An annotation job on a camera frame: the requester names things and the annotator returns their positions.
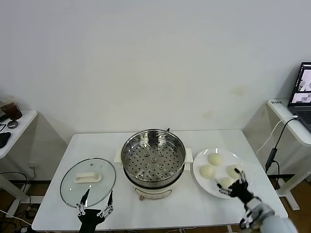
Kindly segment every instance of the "laptop keyboard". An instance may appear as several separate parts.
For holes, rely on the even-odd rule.
[[[297,115],[302,118],[307,124],[311,124],[311,111],[297,111]]]

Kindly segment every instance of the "laptop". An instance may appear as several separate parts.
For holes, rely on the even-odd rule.
[[[301,63],[288,109],[311,132],[311,62]]]

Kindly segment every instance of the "stainless steel steamer basket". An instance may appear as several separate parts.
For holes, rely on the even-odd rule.
[[[133,135],[121,150],[126,176],[147,189],[163,188],[178,180],[185,158],[182,141],[173,133],[158,129]]]

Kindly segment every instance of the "lid handle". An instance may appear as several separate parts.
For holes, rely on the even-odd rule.
[[[77,173],[74,178],[75,183],[96,183],[102,179],[102,176],[95,172]]]

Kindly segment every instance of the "pot handle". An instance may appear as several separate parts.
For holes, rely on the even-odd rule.
[[[185,163],[185,170],[190,171],[190,164],[193,163],[193,156],[190,148],[186,148],[186,157],[184,163]]]
[[[115,156],[115,160],[113,161],[116,164],[121,164],[122,163],[122,159],[121,159],[121,150],[122,149],[117,149],[116,151],[116,156]]]

